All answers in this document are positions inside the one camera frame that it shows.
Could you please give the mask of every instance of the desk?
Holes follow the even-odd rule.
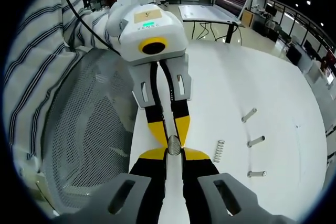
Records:
[[[221,11],[219,8],[216,8],[215,6],[181,5],[178,8],[180,10],[183,22],[194,23],[192,39],[194,38],[196,22],[210,23],[210,29],[213,35],[214,32],[212,30],[212,23],[229,25],[225,39],[226,43],[231,42],[235,24],[237,24],[238,26],[242,26],[239,19],[231,17],[230,15],[224,13],[224,11]]]
[[[291,63],[254,49],[212,41],[193,40],[189,54],[192,99],[186,147],[213,158],[218,140],[225,140],[221,173],[230,173],[258,195],[259,204],[272,214],[300,218],[322,189],[327,144],[315,97]],[[158,69],[158,91],[168,135],[174,134],[168,84]],[[241,118],[258,112],[247,123]],[[247,142],[265,141],[247,147]],[[143,152],[160,147],[138,110],[130,168]],[[248,178],[252,171],[266,177]],[[182,194],[181,157],[168,156],[166,196],[159,223],[189,223]]]

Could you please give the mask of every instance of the white desk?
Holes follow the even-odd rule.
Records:
[[[319,197],[327,163],[321,113],[300,70],[264,52],[219,42],[192,41],[187,52],[193,86],[186,147],[213,157],[217,141],[225,140],[223,158],[215,163],[219,172],[253,190],[270,213],[300,218]],[[157,75],[171,135],[169,89],[161,68]],[[258,112],[243,124],[242,116],[252,108]],[[247,147],[262,135],[264,142]],[[145,111],[139,110],[130,168],[140,154],[157,147]],[[267,176],[248,178],[249,170],[265,170]],[[181,157],[168,156],[159,223],[188,223],[182,185]]]
[[[212,30],[211,23],[228,24],[229,29],[225,42],[230,43],[234,23],[241,25],[238,18],[234,18],[231,15],[225,13],[225,10],[221,10],[216,6],[203,6],[203,5],[180,5],[179,7],[183,22],[194,22],[192,39],[194,37],[196,22],[210,23],[210,29]]]

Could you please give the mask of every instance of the spring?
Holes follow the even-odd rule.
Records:
[[[181,153],[181,143],[177,136],[170,136],[168,138],[168,153],[172,156],[177,156]]]
[[[217,142],[217,147],[216,147],[215,157],[214,157],[214,162],[216,163],[219,163],[221,161],[224,144],[225,144],[224,140],[218,140]]]

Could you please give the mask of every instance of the black cable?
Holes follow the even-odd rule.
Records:
[[[239,34],[240,34],[240,45],[242,46],[243,45],[243,37],[242,37],[242,32],[240,31],[240,27],[238,27],[238,31],[239,31]]]
[[[236,26],[236,29],[232,32],[232,34],[234,34],[237,29],[238,29],[238,25]],[[227,35],[224,35],[224,36],[221,36],[221,37],[218,37],[218,38],[215,37],[215,41],[218,41],[219,39],[223,39],[225,37],[227,37]]]
[[[200,26],[203,27],[203,31],[202,31],[202,32],[200,33],[200,35],[196,38],[196,40],[199,40],[199,39],[201,39],[201,37],[203,37],[202,34],[204,33],[204,31],[207,32],[207,34],[205,34],[204,36],[207,36],[207,35],[209,34],[209,30],[206,28],[206,25],[207,25],[207,24],[208,24],[208,22],[200,23]]]
[[[216,41],[215,33],[214,33],[214,31],[212,30],[212,23],[210,23],[210,30],[211,30],[211,32],[212,32],[212,35],[214,36],[215,41]]]
[[[72,10],[72,12],[74,13],[74,15],[77,17],[77,19],[100,41],[102,42],[105,46],[107,46],[107,48],[109,48],[110,50],[112,50],[113,52],[115,52],[116,54],[120,55],[120,53],[118,51],[116,51],[114,48],[112,48],[109,44],[107,44],[102,38],[100,38],[85,22],[84,20],[81,18],[81,16],[76,12],[75,8],[73,7],[72,3],[70,2],[70,0],[66,0],[70,9]]]

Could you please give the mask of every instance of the metal rod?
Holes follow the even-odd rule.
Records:
[[[252,141],[247,142],[247,147],[251,148],[253,145],[259,144],[265,140],[264,136],[258,137],[257,139],[254,139]]]
[[[243,117],[241,118],[242,122],[243,122],[243,123],[246,123],[247,120],[248,120],[251,116],[253,116],[256,112],[257,112],[257,109],[256,109],[256,108],[253,108],[250,112],[247,113],[246,116],[243,116]]]
[[[247,173],[247,177],[251,178],[251,177],[265,177],[266,176],[266,171],[262,171],[262,172],[251,172],[249,171]]]

